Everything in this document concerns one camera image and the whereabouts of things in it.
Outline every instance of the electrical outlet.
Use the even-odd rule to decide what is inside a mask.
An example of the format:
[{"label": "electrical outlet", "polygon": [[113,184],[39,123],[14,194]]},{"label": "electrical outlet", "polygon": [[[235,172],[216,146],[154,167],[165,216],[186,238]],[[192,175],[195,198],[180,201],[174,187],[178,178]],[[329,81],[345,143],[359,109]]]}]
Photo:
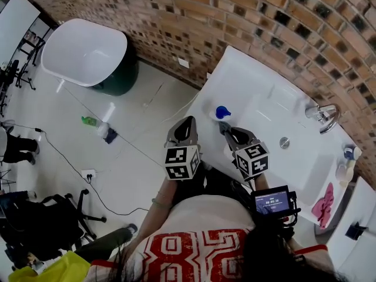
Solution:
[{"label": "electrical outlet", "polygon": [[94,179],[96,177],[95,169],[83,169],[83,170],[81,170],[81,176],[84,179],[88,178],[88,174],[91,174],[93,176],[92,179]]},{"label": "electrical outlet", "polygon": [[186,61],[185,59],[181,59],[181,58],[177,58],[177,60],[179,61],[179,64],[181,64],[183,67],[189,69],[189,62],[188,61]]}]

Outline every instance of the brick wall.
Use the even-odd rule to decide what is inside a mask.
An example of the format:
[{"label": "brick wall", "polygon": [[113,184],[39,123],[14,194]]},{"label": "brick wall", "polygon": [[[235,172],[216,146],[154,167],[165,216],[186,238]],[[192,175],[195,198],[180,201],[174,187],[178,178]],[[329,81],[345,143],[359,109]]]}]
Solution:
[{"label": "brick wall", "polygon": [[127,32],[141,57],[198,86],[234,46],[317,103],[339,104],[342,127],[364,151],[358,170],[376,187],[376,0],[34,1],[56,20]]}]

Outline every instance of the whiteboard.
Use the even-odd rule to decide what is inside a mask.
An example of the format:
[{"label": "whiteboard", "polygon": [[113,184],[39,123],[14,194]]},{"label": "whiteboard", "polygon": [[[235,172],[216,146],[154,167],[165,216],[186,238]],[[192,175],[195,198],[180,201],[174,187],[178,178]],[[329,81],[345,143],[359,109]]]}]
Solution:
[{"label": "whiteboard", "polygon": [[0,12],[0,66],[6,65],[30,28],[39,16],[28,0],[9,0]]}]

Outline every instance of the faucet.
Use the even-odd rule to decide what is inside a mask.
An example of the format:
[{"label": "faucet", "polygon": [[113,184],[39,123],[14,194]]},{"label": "faucet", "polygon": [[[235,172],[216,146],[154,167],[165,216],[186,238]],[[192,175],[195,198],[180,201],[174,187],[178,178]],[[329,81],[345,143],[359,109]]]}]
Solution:
[{"label": "faucet", "polygon": [[[324,115],[324,112],[328,112],[330,110],[334,110],[335,112],[328,117]],[[333,127],[338,123],[339,118],[341,117],[341,109],[340,107],[333,103],[332,105],[327,106],[313,106],[311,108],[306,108],[306,117],[307,118],[316,118],[317,121],[320,121],[322,124],[325,122],[330,121],[330,123],[320,129],[320,134],[324,134],[329,132],[333,129]]]}]

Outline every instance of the phone screen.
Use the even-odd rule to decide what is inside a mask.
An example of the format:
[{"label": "phone screen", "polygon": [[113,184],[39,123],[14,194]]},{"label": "phone screen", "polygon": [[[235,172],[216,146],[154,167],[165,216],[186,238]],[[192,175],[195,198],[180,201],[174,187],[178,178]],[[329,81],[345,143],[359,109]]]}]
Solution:
[{"label": "phone screen", "polygon": [[290,209],[287,192],[276,192],[256,196],[256,210],[261,214],[275,213]]}]

